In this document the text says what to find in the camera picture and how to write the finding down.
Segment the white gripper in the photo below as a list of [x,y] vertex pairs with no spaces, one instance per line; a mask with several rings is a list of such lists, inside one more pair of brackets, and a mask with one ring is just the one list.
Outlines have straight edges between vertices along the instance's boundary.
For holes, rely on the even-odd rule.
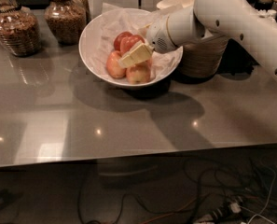
[[169,16],[147,24],[138,29],[138,34],[146,38],[148,44],[137,42],[129,51],[124,53],[118,60],[121,68],[129,68],[138,63],[145,62],[152,57],[154,51],[160,54],[168,53],[178,49],[170,38],[168,31]]

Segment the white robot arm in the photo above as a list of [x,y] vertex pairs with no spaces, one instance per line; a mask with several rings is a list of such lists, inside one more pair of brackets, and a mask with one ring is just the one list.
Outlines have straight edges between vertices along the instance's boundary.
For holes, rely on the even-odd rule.
[[146,43],[138,42],[118,61],[123,68],[187,44],[224,36],[239,43],[277,82],[277,22],[266,18],[246,0],[194,0],[194,4],[141,29]]

